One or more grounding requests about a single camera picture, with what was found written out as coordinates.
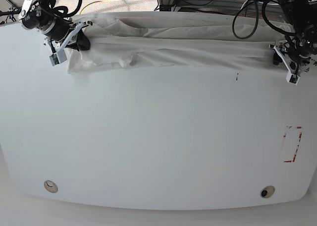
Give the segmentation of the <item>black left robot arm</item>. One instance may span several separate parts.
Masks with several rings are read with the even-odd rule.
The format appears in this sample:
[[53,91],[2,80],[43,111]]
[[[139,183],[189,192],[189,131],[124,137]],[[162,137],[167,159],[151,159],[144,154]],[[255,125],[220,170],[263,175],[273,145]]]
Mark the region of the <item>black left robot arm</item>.
[[[273,1],[280,5],[293,32],[284,31],[267,19],[266,6]],[[309,68],[311,56],[317,54],[317,0],[265,0],[262,16],[269,27],[285,36],[286,42],[274,47],[273,63],[283,62],[288,69],[287,81],[295,83]]]

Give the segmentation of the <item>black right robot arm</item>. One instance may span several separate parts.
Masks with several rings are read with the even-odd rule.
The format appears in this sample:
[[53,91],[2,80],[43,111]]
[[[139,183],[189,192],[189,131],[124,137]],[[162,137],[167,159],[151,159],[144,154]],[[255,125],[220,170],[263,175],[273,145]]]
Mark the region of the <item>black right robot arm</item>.
[[53,42],[62,44],[78,26],[72,22],[72,17],[80,10],[83,0],[78,0],[73,12],[68,12],[66,6],[56,6],[56,1],[24,0],[19,14],[19,21],[25,29],[37,29],[47,37],[52,53],[56,52]]

